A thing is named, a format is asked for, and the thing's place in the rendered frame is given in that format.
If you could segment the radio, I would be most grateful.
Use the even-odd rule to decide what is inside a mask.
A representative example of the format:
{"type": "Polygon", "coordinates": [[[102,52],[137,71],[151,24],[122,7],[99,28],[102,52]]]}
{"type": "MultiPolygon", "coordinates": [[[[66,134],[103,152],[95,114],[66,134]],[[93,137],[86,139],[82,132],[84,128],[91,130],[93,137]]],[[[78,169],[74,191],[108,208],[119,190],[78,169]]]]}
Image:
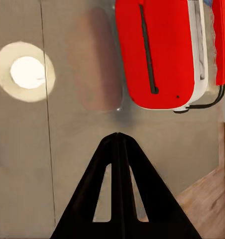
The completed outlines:
{"type": "Polygon", "coordinates": [[[225,94],[225,0],[213,0],[216,85],[213,103],[190,105],[208,86],[203,0],[116,0],[115,17],[131,99],[148,110],[204,109],[225,94]]]}

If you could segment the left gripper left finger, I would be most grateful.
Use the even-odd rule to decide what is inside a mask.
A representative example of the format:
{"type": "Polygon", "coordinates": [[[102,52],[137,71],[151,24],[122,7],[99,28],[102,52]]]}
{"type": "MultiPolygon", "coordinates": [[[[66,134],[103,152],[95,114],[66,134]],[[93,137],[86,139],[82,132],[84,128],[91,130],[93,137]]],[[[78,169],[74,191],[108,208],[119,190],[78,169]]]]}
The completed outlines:
{"type": "Polygon", "coordinates": [[[51,239],[126,239],[117,132],[101,140],[51,239]],[[111,221],[93,222],[106,166],[110,163],[111,221]]]}

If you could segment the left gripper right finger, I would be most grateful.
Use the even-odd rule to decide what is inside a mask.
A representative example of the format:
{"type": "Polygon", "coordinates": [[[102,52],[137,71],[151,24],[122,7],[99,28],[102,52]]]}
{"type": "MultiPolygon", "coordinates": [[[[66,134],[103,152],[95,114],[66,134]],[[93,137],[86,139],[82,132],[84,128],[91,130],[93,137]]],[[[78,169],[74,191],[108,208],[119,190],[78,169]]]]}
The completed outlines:
{"type": "Polygon", "coordinates": [[[136,140],[118,133],[126,239],[202,239],[136,140]],[[149,222],[137,219],[131,166],[149,222]]]}

